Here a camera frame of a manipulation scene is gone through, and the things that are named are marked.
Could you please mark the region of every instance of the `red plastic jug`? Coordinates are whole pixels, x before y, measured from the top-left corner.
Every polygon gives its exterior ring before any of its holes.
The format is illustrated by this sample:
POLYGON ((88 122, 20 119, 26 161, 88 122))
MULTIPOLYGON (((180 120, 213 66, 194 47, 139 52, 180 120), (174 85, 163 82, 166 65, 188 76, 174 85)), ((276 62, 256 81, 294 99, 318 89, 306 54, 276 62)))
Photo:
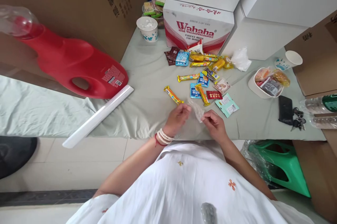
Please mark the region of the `red plastic jug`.
POLYGON ((38 54, 37 63, 41 70, 61 85, 84 97, 110 99, 127 84, 126 70, 112 57, 83 40, 58 36, 36 18, 32 20, 34 16, 29 14, 30 19, 18 13, 12 15, 12 33, 7 34, 33 48, 38 54), (72 81, 74 78, 86 80, 89 88, 76 86, 72 81))

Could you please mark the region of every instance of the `green plastic stool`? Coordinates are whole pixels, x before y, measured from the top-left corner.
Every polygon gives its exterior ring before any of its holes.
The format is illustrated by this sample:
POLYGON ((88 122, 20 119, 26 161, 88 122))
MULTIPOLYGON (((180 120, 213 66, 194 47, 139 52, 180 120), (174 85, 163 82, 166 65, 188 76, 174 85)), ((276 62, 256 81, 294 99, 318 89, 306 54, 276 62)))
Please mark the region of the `green plastic stool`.
POLYGON ((311 198, 293 146, 279 141, 266 140, 250 145, 248 150, 253 153, 252 148, 256 148, 265 161, 277 166, 279 174, 284 175, 278 179, 275 178, 272 170, 269 170, 272 182, 311 198))

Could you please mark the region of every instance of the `woman's left hand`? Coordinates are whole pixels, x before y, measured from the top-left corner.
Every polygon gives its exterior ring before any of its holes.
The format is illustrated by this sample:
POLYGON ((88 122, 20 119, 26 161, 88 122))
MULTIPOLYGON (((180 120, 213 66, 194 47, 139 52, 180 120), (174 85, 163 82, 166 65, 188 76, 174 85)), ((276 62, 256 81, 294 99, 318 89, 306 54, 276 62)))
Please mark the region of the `woman's left hand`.
POLYGON ((184 103, 179 104, 168 115, 165 126, 163 127, 164 133, 169 137, 174 137, 180 128, 185 124, 188 119, 192 108, 184 103))

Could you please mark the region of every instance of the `white tube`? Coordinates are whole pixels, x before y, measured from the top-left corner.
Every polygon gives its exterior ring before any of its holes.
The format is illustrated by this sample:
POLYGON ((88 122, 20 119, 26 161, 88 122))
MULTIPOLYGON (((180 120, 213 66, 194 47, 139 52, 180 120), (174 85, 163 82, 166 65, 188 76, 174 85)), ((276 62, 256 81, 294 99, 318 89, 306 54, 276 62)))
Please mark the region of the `white tube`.
POLYGON ((90 117, 78 130, 76 130, 62 144, 63 147, 71 149, 78 144, 83 138, 90 134, 94 128, 100 124, 123 100, 133 92, 133 88, 129 85, 123 87, 105 106, 101 107, 93 116, 90 117))

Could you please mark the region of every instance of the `red string bracelet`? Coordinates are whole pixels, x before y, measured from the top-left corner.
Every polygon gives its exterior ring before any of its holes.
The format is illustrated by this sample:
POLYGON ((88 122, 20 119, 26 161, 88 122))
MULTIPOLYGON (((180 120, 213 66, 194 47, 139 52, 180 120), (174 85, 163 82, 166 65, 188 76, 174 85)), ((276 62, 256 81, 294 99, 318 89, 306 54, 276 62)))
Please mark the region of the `red string bracelet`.
POLYGON ((154 135, 154 138, 155 138, 155 140, 156 140, 156 145, 155 145, 155 147, 157 146, 157 143, 158 143, 160 146, 163 146, 163 147, 166 147, 166 146, 167 146, 167 145, 161 144, 161 143, 157 140, 157 133, 154 135))

